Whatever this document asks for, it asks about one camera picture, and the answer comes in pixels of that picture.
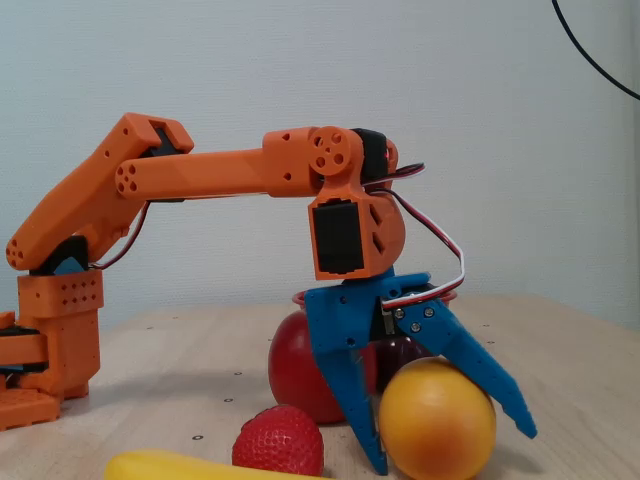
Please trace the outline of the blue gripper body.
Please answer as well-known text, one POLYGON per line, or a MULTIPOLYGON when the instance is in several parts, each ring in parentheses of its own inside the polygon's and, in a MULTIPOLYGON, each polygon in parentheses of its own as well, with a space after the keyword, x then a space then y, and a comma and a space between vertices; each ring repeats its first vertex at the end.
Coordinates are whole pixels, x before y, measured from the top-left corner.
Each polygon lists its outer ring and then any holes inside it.
POLYGON ((375 277, 308 290, 304 300, 312 352, 361 349, 371 342, 404 338, 393 313, 382 303, 431 288, 427 272, 397 275, 389 269, 375 277))

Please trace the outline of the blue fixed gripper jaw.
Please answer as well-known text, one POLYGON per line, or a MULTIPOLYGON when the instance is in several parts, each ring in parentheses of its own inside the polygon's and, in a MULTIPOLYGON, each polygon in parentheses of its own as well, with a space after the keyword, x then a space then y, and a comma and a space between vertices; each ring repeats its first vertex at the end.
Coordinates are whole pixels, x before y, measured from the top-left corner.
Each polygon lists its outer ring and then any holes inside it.
POLYGON ((361 353, 315 352, 314 359, 374 471, 387 475, 387 456, 376 428, 361 353))

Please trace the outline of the blue hinged gripper jaw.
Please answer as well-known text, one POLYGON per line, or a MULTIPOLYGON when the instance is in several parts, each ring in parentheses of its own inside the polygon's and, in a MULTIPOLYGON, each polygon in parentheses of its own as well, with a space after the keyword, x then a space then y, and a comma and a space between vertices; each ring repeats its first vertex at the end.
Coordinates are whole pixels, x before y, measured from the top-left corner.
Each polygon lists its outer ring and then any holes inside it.
POLYGON ((517 429, 533 439, 537 427, 515 379, 439 300, 393 309, 398 328, 442 356, 496 400, 517 429))

